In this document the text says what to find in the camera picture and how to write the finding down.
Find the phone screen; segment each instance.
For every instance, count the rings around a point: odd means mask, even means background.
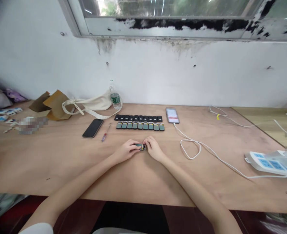
[[[166,108],[167,120],[171,123],[179,123],[178,115],[176,109],[174,108]]]
[[[99,119],[93,120],[92,123],[89,125],[89,127],[84,132],[83,137],[94,138],[100,126],[102,125],[102,123],[103,123],[103,120],[99,120]]]

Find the window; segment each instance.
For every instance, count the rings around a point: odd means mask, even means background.
[[[287,41],[287,0],[59,0],[75,36]]]

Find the screwdriver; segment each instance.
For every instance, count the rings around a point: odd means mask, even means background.
[[[101,142],[104,142],[105,137],[107,136],[107,132],[108,132],[108,130],[110,129],[110,127],[111,127],[111,123],[109,123],[109,128],[107,129],[107,131],[106,131],[105,134],[103,135],[103,138],[102,138]]]

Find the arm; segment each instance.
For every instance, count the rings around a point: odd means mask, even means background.
[[[230,211],[210,194],[199,182],[194,180],[183,169],[171,161],[160,149],[157,141],[151,136],[143,142],[149,154],[166,167],[190,196],[195,205],[212,223],[215,233],[242,233]]]
[[[140,147],[133,144],[139,144],[139,142],[128,140],[107,159],[83,172],[49,196],[39,205],[21,231],[37,223],[49,223],[53,227],[61,212],[76,201],[100,176],[111,167],[139,152]]]

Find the window frame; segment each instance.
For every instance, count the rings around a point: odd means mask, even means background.
[[[242,14],[241,17],[184,17],[183,19],[106,16],[86,18],[80,0],[59,0],[59,2],[76,37],[287,41],[287,19],[265,19],[275,0],[263,0],[256,8],[253,17],[245,17]],[[248,5],[243,11],[244,15],[248,12]]]

